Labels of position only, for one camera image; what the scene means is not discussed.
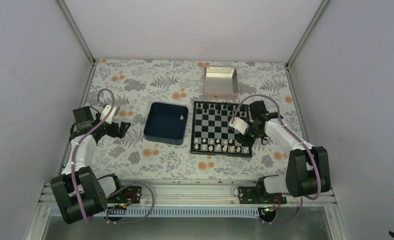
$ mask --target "table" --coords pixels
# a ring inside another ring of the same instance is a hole
[[[104,136],[94,154],[92,170],[97,176],[115,173],[121,179],[147,180],[256,180],[262,176],[284,174],[288,156],[271,140],[253,146],[253,157],[190,154],[192,103],[204,101],[205,66],[228,66],[237,69],[239,103],[251,94],[275,99],[288,125],[299,135],[301,127],[283,63],[190,60],[100,59],[87,96],[86,105],[102,110],[97,93],[109,88],[120,107],[115,122],[130,122],[123,139]],[[102,95],[110,103],[108,93]],[[185,105],[189,108],[185,140],[182,145],[147,141],[143,137],[146,118],[153,102]],[[265,101],[269,111],[275,106]]]

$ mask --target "dark blue tray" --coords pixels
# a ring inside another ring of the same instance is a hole
[[[185,136],[187,120],[187,107],[154,102],[145,124],[144,137],[148,141],[181,145]]]

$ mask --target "silver tray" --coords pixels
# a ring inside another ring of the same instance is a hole
[[[234,67],[207,66],[204,68],[204,98],[235,100],[238,98],[238,77]]]

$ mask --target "white panel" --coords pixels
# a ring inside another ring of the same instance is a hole
[[[0,0],[0,239],[22,239],[90,70],[55,1]]]
[[[321,0],[66,0],[95,58],[286,63]]]
[[[331,1],[291,71],[350,238],[394,231],[394,1]]]

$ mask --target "cable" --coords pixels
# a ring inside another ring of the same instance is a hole
[[[276,210],[278,210],[278,209],[280,209],[281,208],[281,198],[278,196],[278,195],[275,195],[275,197],[276,197],[276,200],[278,200],[278,207],[276,208]]]
[[[287,224],[291,221],[293,221],[300,213],[301,210],[303,209],[303,197],[301,197],[301,202],[300,202],[300,207],[298,208],[297,212],[289,219],[285,221],[277,221],[277,222],[267,222],[269,225],[279,225],[279,224]],[[262,220],[259,216],[257,216],[257,219],[262,222],[262,224],[266,223],[264,220]]]
[[[112,196],[118,194],[119,192],[121,192],[123,189],[128,188],[128,187],[133,186],[133,185],[141,185],[141,186],[144,186],[144,187],[146,187],[146,188],[150,191],[150,193],[151,193],[151,198],[152,198],[153,201],[152,201],[152,203],[151,203],[151,208],[150,208],[150,210],[148,211],[148,213],[147,213],[145,216],[143,216],[142,218],[139,218],[139,219],[136,219],[136,220],[132,220],[132,221],[126,221],[126,222],[124,222],[124,221],[111,221],[111,220],[108,219],[108,215],[109,215],[111,212],[114,212],[114,211],[119,210],[119,209],[111,209],[111,210],[108,210],[107,213],[106,213],[106,215],[105,215],[105,219],[106,219],[107,223],[109,223],[109,222],[112,222],[112,223],[114,223],[114,224],[132,224],[132,223],[137,223],[137,222],[140,222],[140,221],[146,219],[146,218],[147,218],[148,216],[150,216],[150,214],[153,212],[153,209],[154,209],[154,206],[155,206],[154,193],[153,193],[153,190],[151,190],[151,188],[150,188],[148,185],[144,184],[144,183],[135,182],[135,183],[131,183],[131,184],[125,185],[125,186],[121,187],[119,190],[117,190],[117,191],[115,191],[114,193],[110,194],[108,197],[110,198],[110,197],[112,197]]]
[[[231,118],[231,121],[230,121],[230,122],[233,122],[233,121],[235,120],[235,117],[236,117],[236,114],[237,114],[237,112],[238,112],[238,109],[240,109],[242,103],[243,103],[245,100],[247,100],[247,99],[249,99],[249,98],[252,98],[252,97],[263,97],[263,98],[266,98],[266,99],[269,99],[270,101],[272,101],[272,102],[275,104],[276,109],[277,109],[277,111],[278,111],[278,120],[279,120],[279,123],[282,125],[282,127],[283,127],[292,137],[294,137],[294,138],[298,141],[298,143],[300,143],[300,144],[304,147],[304,149],[305,149],[306,152],[308,153],[309,158],[310,158],[310,161],[312,162],[312,165],[313,165],[313,168],[314,168],[314,171],[315,171],[315,175],[316,175],[317,191],[316,191],[316,195],[315,195],[314,197],[311,197],[311,196],[305,196],[305,197],[308,198],[308,199],[310,199],[310,200],[316,200],[316,199],[318,199],[319,196],[320,196],[320,192],[321,192],[320,174],[319,174],[319,170],[317,169],[316,161],[315,161],[315,159],[314,159],[314,157],[313,157],[313,154],[310,152],[309,147],[303,142],[303,140],[301,140],[295,133],[293,133],[293,132],[285,125],[285,123],[282,121],[282,119],[281,119],[281,113],[280,113],[280,111],[279,111],[279,105],[278,105],[278,103],[277,103],[273,98],[271,98],[271,97],[269,97],[269,96],[266,96],[266,95],[262,95],[262,94],[253,94],[253,95],[249,95],[248,97],[244,98],[244,99],[239,103],[238,107],[236,108],[236,110],[235,110],[235,112],[234,112],[234,116]]]
[[[83,206],[82,198],[81,198],[81,196],[80,196],[79,188],[78,188],[78,185],[77,185],[77,182],[76,182],[76,177],[75,177],[75,161],[76,161],[76,153],[77,153],[77,151],[78,151],[78,148],[79,148],[80,144],[85,140],[85,138],[86,138],[87,136],[89,136],[89,135],[90,135],[92,132],[94,132],[98,127],[100,127],[100,126],[105,122],[105,120],[108,118],[108,116],[110,116],[111,112],[113,111],[113,108],[114,108],[114,93],[113,93],[110,89],[108,89],[108,88],[106,88],[106,89],[103,88],[103,89],[101,89],[101,90],[98,92],[98,95],[97,95],[98,101],[100,100],[100,94],[101,94],[103,91],[108,91],[108,92],[110,93],[110,95],[111,95],[111,108],[110,108],[110,110],[108,111],[108,114],[107,114],[97,125],[95,125],[91,130],[89,130],[89,131],[79,140],[79,142],[76,144],[76,146],[75,146],[75,148],[73,149],[73,152],[72,152],[72,163],[71,163],[71,169],[72,169],[72,172],[71,172],[71,175],[72,175],[72,184],[73,184],[73,188],[75,189],[76,198],[77,198],[77,200],[78,200],[78,204],[79,204],[80,212],[82,213],[83,220],[84,220],[85,222],[87,222],[87,223],[90,223],[92,218],[90,218],[90,219],[87,218],[86,212],[85,212],[85,208],[84,208],[84,206]]]
[[[234,187],[234,189],[232,190],[232,194],[234,195],[234,197],[239,198],[239,195],[235,195],[236,188],[239,188],[239,186]]]
[[[129,191],[129,192],[126,192],[126,193],[122,194],[122,196],[126,196],[127,194],[131,194],[133,196],[133,198],[131,198],[131,204],[132,204],[135,201],[135,199],[136,199],[136,194],[134,194],[133,192]]]

